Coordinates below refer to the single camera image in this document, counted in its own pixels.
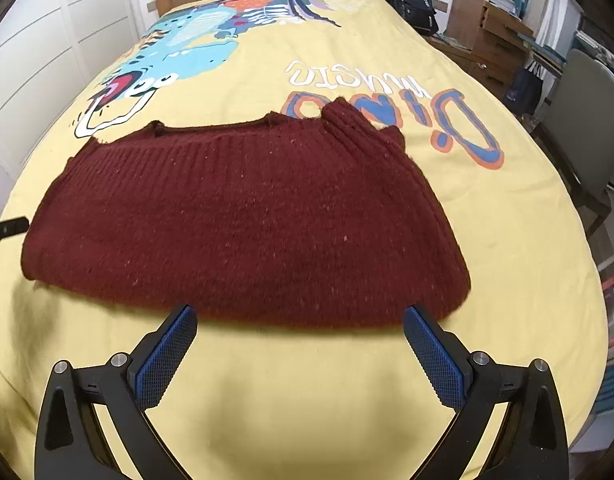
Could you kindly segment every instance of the yellow bed sheet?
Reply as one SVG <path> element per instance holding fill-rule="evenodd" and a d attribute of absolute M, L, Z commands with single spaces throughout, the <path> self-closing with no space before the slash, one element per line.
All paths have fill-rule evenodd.
<path fill-rule="evenodd" d="M 173 11 L 56 121 L 3 216 L 33 216 L 91 134 L 110 141 L 152 120 L 218 124 L 270 110 L 312 116 L 339 95 L 376 125 L 402 128 L 407 153 L 452 224 L 473 286 L 444 328 L 499 363 L 544 358 L 571 441 L 607 351 L 600 283 L 577 213 L 511 114 L 383 0 L 220 0 Z M 130 351 L 162 316 L 28 282 L 22 241 L 0 242 L 0 447 L 27 480 L 52 365 L 102 364 Z M 503 411 L 495 411 L 465 478 L 478 473 Z M 193 478 L 214 480 L 409 478 L 452 415 L 400 330 L 202 322 L 149 412 Z M 120 466 L 138 478 L 101 416 Z"/>

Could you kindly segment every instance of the dinosaur eye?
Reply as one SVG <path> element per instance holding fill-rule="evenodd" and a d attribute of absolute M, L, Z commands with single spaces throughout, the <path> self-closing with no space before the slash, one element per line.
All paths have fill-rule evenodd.
<path fill-rule="evenodd" d="M 175 72 L 165 75 L 164 77 L 161 77 L 160 79 L 157 79 L 156 81 L 154 81 L 153 87 L 162 88 L 164 86 L 171 85 L 176 79 L 178 79 L 178 74 Z"/>
<path fill-rule="evenodd" d="M 139 79 L 133 85 L 131 85 L 126 91 L 125 95 L 127 97 L 138 95 L 142 92 L 145 92 L 153 85 L 153 78 L 148 77 L 146 79 Z"/>

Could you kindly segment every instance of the knit sweater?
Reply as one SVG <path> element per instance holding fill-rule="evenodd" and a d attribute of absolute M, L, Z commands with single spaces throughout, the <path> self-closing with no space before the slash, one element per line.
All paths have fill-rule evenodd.
<path fill-rule="evenodd" d="M 344 99 L 321 117 L 90 138 L 24 240 L 24 276 L 98 300 L 295 328 L 455 310 L 470 278 L 395 126 Z"/>

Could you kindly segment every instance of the textured blue pad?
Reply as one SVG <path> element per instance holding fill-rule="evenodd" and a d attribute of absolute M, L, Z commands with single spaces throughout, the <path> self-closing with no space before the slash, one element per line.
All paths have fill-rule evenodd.
<path fill-rule="evenodd" d="M 440 402 L 460 410 L 465 403 L 463 375 L 414 307 L 405 311 L 403 332 Z"/>
<path fill-rule="evenodd" d="M 196 313 L 188 306 L 180 313 L 138 371 L 135 401 L 140 409 L 153 408 L 161 402 L 171 378 L 196 337 L 197 327 Z"/>

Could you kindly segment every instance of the red object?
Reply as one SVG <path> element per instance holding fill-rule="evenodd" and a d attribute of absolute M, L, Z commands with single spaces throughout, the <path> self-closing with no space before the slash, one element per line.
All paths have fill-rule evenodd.
<path fill-rule="evenodd" d="M 397 326 L 419 301 L 441 319 L 470 290 L 402 134 L 342 98 L 316 119 L 92 137 L 47 190 L 22 267 L 99 300 L 303 328 Z"/>

